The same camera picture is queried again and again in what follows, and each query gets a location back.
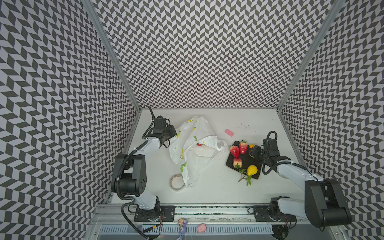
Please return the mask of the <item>yellow fake lemon with leaves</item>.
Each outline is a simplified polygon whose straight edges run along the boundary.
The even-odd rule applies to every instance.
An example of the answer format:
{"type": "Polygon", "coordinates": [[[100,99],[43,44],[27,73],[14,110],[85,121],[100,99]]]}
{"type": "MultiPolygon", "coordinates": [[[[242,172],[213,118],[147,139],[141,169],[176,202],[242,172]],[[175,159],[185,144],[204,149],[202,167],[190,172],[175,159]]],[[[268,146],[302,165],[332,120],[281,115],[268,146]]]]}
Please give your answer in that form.
{"type": "Polygon", "coordinates": [[[245,180],[247,183],[247,186],[251,186],[252,185],[251,179],[258,172],[259,170],[255,165],[250,165],[247,169],[240,169],[240,174],[242,175],[242,177],[238,180],[238,182],[245,180]]]}

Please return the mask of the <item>fake strawberry pale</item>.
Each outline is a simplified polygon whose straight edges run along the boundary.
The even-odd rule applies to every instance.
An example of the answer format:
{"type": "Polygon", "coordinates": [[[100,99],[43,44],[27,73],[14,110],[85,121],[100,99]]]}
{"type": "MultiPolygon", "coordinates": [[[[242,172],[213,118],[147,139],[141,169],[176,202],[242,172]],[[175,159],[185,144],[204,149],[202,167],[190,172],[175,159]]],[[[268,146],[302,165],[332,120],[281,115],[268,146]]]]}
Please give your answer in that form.
{"type": "Polygon", "coordinates": [[[241,169],[242,166],[243,166],[242,160],[240,158],[234,158],[234,160],[233,160],[233,167],[235,169],[241,169]]]}

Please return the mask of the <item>white lemon print plastic bag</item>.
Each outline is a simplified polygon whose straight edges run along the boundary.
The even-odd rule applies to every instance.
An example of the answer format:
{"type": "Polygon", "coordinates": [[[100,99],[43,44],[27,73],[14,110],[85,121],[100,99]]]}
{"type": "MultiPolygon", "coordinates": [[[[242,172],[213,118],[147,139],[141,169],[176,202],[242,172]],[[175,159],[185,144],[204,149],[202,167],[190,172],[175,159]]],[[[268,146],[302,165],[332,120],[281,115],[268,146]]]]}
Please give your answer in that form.
{"type": "Polygon", "coordinates": [[[201,116],[187,120],[176,132],[168,147],[170,158],[180,167],[185,186],[192,188],[202,171],[229,147],[225,141],[218,139],[209,122],[201,116]]]}

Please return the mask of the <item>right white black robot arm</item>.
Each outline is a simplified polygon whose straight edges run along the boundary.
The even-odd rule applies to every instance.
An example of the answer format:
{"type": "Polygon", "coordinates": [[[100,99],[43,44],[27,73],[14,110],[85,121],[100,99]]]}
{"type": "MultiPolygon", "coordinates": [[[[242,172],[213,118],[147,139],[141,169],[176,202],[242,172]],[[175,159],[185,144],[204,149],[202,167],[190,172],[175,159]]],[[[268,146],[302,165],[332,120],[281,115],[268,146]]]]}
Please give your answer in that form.
{"type": "Polygon", "coordinates": [[[303,200],[284,196],[271,198],[267,206],[270,220],[280,222],[284,218],[304,218],[319,229],[352,223],[353,218],[341,184],[332,178],[316,176],[307,167],[280,155],[276,139],[267,137],[263,146],[252,147],[249,155],[262,162],[263,175],[275,172],[295,183],[304,192],[303,200]]]}

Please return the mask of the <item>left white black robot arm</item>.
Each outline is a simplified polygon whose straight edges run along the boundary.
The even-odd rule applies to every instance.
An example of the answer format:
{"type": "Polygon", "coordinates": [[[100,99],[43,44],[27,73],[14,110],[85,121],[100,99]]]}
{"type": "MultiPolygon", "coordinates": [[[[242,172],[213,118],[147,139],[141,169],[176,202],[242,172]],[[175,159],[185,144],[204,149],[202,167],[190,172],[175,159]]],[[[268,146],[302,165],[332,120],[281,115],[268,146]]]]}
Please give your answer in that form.
{"type": "Polygon", "coordinates": [[[162,146],[169,147],[176,134],[169,119],[153,116],[142,136],[144,141],[130,153],[120,153],[115,157],[111,190],[120,200],[137,205],[146,222],[154,222],[161,217],[159,198],[146,189],[146,159],[162,146]]]}

